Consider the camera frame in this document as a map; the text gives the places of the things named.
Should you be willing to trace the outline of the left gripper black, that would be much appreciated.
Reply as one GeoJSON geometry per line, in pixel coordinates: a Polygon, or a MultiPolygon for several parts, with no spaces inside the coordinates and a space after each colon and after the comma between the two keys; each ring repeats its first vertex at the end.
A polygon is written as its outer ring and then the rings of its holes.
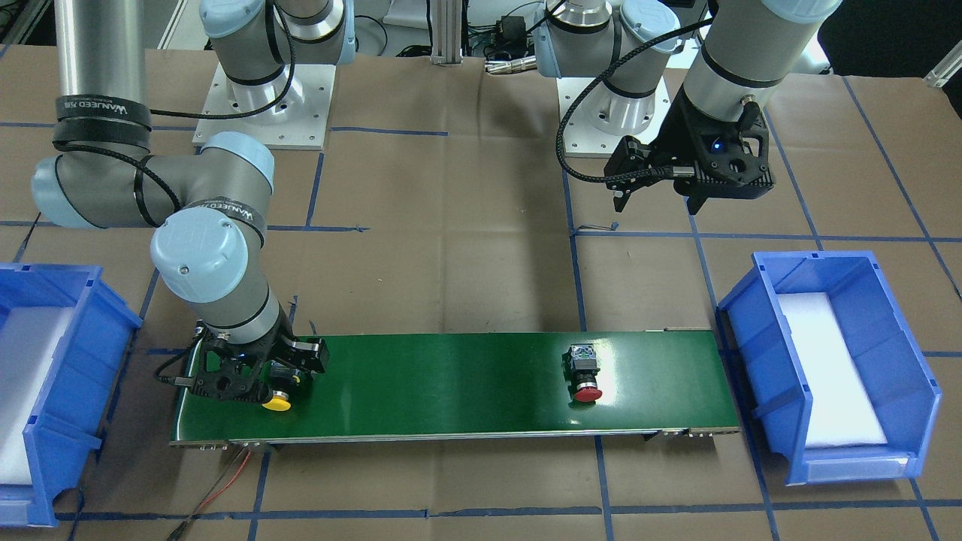
{"type": "Polygon", "coordinates": [[[692,167],[694,176],[676,177],[674,189],[687,196],[689,216],[711,198],[756,199],[774,187],[769,165],[769,130],[752,97],[736,106],[734,121],[713,119],[678,92],[652,142],[652,167],[692,167]]]}

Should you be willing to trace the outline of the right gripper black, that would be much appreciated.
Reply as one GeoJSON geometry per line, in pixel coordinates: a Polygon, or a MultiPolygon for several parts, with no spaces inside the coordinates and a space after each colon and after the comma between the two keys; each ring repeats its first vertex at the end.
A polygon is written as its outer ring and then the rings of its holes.
{"type": "Polygon", "coordinates": [[[183,377],[183,387],[195,396],[265,403],[269,396],[267,372],[272,361],[302,370],[304,379],[327,369],[327,343],[322,337],[293,335],[288,316],[282,310],[267,333],[254,341],[232,343],[227,332],[212,328],[199,332],[197,337],[199,344],[190,352],[195,359],[195,372],[183,377]]]}

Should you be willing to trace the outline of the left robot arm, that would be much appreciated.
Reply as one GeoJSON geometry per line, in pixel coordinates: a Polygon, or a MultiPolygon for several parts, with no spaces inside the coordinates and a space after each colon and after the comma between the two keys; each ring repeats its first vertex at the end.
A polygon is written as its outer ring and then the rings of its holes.
{"type": "Polygon", "coordinates": [[[561,116],[561,168],[610,189],[622,212],[640,189],[669,180],[698,213],[711,199],[755,200],[776,184],[763,106],[838,1],[712,1],[707,20],[684,26],[659,1],[546,1],[533,27],[544,77],[588,83],[561,116]],[[687,35],[706,29],[667,115],[650,143],[638,138],[667,62],[687,35]],[[566,131],[584,116],[618,138],[599,175],[567,161],[566,131]]]}

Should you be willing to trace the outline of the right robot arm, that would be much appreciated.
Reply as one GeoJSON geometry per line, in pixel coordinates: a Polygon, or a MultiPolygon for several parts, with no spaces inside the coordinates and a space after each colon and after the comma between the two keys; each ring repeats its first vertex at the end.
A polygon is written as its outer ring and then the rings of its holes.
{"type": "Polygon", "coordinates": [[[35,205],[66,228],[152,227],[166,286],[198,316],[185,376],[153,376],[195,396],[289,406],[329,359],[299,337],[260,264],[274,155],[240,132],[210,134],[195,155],[150,151],[152,117],[138,1],[57,1],[57,155],[38,163],[35,205]]]}

